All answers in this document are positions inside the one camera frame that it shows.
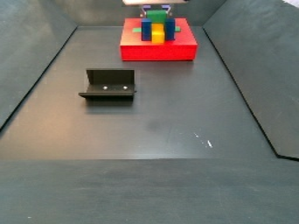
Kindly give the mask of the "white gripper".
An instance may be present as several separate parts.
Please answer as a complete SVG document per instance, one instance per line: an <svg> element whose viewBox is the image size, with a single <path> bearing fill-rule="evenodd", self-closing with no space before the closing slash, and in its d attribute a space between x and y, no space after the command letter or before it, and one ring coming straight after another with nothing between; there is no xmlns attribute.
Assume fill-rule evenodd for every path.
<svg viewBox="0 0 299 224"><path fill-rule="evenodd" d="M167 17L172 16L174 4L187 4L191 0L123 0L124 5L142 5L140 17L146 17L146 13L152 9L150 4L160 4L162 9L166 10Z"/></svg>

